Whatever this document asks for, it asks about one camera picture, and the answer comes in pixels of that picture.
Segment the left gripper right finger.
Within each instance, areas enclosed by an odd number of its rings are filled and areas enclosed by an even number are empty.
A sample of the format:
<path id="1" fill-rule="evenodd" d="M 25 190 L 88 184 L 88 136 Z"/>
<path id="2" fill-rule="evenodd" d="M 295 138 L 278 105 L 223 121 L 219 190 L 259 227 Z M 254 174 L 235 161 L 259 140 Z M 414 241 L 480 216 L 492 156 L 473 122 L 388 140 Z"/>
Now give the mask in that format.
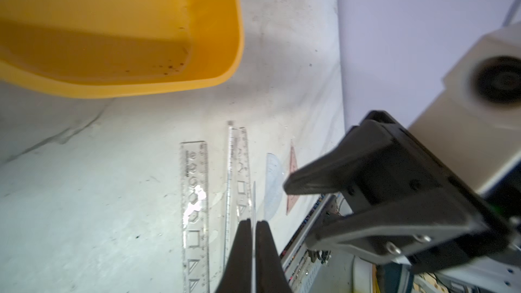
<path id="1" fill-rule="evenodd" d="M 256 224 L 256 292 L 292 293 L 267 221 Z"/>

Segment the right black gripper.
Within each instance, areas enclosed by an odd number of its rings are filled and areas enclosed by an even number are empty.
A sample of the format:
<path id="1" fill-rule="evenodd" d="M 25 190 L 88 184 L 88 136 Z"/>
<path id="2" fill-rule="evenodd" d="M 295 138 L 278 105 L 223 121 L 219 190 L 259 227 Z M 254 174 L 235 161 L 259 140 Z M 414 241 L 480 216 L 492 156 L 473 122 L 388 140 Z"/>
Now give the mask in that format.
<path id="1" fill-rule="evenodd" d="M 347 186 L 353 214 L 310 232 L 312 250 L 342 250 L 377 265 L 403 257 L 414 273 L 480 257 L 514 263 L 514 228 L 388 113 L 373 111 L 329 153 L 284 183 L 288 195 Z"/>

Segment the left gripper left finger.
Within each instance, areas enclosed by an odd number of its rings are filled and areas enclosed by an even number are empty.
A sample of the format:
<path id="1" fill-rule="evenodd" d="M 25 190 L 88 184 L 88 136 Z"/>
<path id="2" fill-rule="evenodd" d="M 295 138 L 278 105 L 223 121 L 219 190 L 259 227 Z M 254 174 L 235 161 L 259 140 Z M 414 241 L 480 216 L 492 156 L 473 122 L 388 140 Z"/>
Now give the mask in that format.
<path id="1" fill-rule="evenodd" d="M 252 290 L 252 225 L 240 221 L 225 271 L 216 293 L 250 293 Z"/>

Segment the clear stencil straight ruler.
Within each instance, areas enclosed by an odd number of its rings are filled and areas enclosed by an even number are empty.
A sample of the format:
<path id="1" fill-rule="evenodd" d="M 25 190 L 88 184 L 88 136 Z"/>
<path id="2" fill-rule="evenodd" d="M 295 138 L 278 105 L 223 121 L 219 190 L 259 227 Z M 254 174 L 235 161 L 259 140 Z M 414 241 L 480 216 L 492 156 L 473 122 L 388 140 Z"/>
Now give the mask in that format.
<path id="1" fill-rule="evenodd" d="M 180 171 L 184 291 L 210 292 L 206 142 L 180 144 Z"/>

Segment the clear thin straight ruler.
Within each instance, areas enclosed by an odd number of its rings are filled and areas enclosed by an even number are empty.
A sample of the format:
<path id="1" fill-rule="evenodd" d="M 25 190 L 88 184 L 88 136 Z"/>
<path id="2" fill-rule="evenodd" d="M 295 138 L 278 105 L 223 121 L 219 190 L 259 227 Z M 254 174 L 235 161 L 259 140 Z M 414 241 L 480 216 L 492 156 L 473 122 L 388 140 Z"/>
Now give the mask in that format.
<path id="1" fill-rule="evenodd" d="M 231 183 L 233 176 L 233 155 L 234 155 L 234 127 L 233 122 L 228 121 L 228 142 L 227 142 L 227 181 L 225 191 L 225 227 L 224 227 L 224 247 L 223 247 L 223 271 L 227 266 L 231 239 Z"/>

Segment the yellow plastic storage box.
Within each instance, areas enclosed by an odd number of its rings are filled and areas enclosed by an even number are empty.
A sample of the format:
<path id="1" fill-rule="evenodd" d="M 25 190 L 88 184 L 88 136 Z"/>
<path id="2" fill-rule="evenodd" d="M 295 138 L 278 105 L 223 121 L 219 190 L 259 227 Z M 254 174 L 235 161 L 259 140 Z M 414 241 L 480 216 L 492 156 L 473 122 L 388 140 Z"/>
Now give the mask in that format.
<path id="1" fill-rule="evenodd" d="M 1 0 L 1 79 L 55 96 L 213 87 L 243 50 L 240 0 Z"/>

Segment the clear blue triangle ruler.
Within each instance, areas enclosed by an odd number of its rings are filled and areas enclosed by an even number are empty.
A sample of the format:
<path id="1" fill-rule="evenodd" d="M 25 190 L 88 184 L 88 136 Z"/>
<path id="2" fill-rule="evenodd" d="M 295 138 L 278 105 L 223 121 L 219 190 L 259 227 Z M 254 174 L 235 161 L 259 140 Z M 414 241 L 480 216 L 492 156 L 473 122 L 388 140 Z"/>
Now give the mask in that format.
<path id="1" fill-rule="evenodd" d="M 256 292 L 256 183 L 253 182 L 251 191 L 251 225 L 252 225 L 252 278 L 251 293 Z"/>

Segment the clear short stencil ruler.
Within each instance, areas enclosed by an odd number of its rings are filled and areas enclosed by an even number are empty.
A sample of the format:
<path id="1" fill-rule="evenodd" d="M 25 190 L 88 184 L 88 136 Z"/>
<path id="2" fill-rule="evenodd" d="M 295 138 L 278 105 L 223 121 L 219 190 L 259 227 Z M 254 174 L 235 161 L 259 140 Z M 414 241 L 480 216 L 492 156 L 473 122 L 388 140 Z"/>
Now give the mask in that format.
<path id="1" fill-rule="evenodd" d="M 252 216 L 252 185 L 250 181 L 250 162 L 248 134 L 244 127 L 235 129 L 236 135 L 236 210 L 239 221 Z"/>

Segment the pink triangle ruler right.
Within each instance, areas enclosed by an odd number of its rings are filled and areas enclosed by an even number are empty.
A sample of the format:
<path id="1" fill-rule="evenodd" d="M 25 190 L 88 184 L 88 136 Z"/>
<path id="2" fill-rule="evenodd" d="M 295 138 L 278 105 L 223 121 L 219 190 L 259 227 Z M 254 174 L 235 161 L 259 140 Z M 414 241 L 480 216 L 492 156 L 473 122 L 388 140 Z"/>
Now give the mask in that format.
<path id="1" fill-rule="evenodd" d="M 289 173 L 293 174 L 298 170 L 297 156 L 294 148 L 294 142 L 290 142 L 290 160 L 289 160 Z M 298 195 L 287 195 L 286 202 L 286 215 L 289 215 L 298 201 Z"/>

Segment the blue clear protractor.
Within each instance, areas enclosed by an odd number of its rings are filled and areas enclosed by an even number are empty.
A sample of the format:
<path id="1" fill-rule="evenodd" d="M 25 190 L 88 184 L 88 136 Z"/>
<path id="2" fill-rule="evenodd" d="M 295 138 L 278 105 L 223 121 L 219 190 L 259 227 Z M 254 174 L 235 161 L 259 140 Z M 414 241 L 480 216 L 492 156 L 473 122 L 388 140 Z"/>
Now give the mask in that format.
<path id="1" fill-rule="evenodd" d="M 282 162 L 272 153 L 267 153 L 264 219 L 270 221 L 277 213 L 283 197 L 284 169 Z"/>

